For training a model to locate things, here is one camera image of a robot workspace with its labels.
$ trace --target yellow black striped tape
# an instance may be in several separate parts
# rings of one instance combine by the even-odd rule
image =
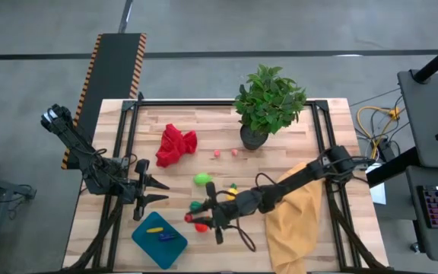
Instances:
[[[92,73],[92,68],[94,67],[94,60],[96,59],[97,50],[99,49],[100,38],[101,38],[101,35],[98,35],[97,40],[96,40],[96,44],[94,45],[94,51],[92,52],[92,55],[90,56],[89,69],[87,70],[87,75],[85,77],[84,86],[83,86],[82,92],[81,92],[81,97],[79,98],[79,105],[77,105],[77,110],[75,111],[74,122],[73,122],[74,126],[77,126],[77,123],[79,121],[79,117],[81,116],[82,105],[84,104],[85,94],[87,93],[87,86],[89,85],[90,74]],[[65,150],[64,158],[62,160],[62,166],[61,166],[62,169],[67,169],[69,155],[70,155],[70,151],[67,148]]]
[[[140,34],[138,42],[138,50],[136,52],[135,69],[131,80],[129,97],[131,99],[138,98],[138,86],[140,85],[141,67],[143,66],[144,46],[146,45],[146,33]]]

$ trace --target table leg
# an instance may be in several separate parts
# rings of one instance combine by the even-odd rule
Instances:
[[[388,163],[366,174],[370,182],[370,187],[377,186],[385,180],[394,177],[396,174],[404,172],[405,168],[410,165],[420,166],[417,149],[415,147],[408,149],[397,158],[392,159]]]

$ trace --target black plant pot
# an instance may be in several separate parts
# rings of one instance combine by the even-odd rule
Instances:
[[[240,130],[241,140],[246,149],[256,150],[268,139],[268,134],[260,134],[252,131],[249,126],[241,126]]]

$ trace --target potted plant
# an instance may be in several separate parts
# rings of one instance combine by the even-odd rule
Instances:
[[[244,147],[255,150],[262,146],[269,133],[275,134],[281,127],[288,127],[303,109],[305,88],[289,78],[278,76],[281,67],[259,65],[255,74],[248,75],[249,90],[240,85],[240,94],[234,106],[241,114],[240,135]]]

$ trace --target blue plate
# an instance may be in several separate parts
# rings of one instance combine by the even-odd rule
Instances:
[[[163,231],[147,233],[146,230],[150,228],[163,228]],[[160,241],[158,237],[162,233],[175,233],[178,236],[169,241]],[[161,269],[169,269],[187,247],[187,239],[156,212],[150,213],[141,225],[136,228],[131,238]]]

